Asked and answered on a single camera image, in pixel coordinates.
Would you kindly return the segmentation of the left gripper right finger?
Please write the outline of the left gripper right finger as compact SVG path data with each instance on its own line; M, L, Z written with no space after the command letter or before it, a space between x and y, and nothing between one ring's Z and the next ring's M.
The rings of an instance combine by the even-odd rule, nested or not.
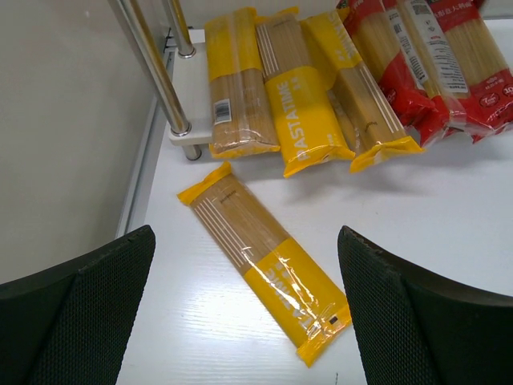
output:
M445 278L345 225L337 252L368 384L510 384L512 298Z

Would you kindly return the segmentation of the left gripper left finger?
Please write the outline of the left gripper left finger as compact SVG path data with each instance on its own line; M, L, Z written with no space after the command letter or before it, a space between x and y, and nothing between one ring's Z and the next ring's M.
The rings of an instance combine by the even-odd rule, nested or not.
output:
M156 249L144 225L1 285L3 384L114 384Z

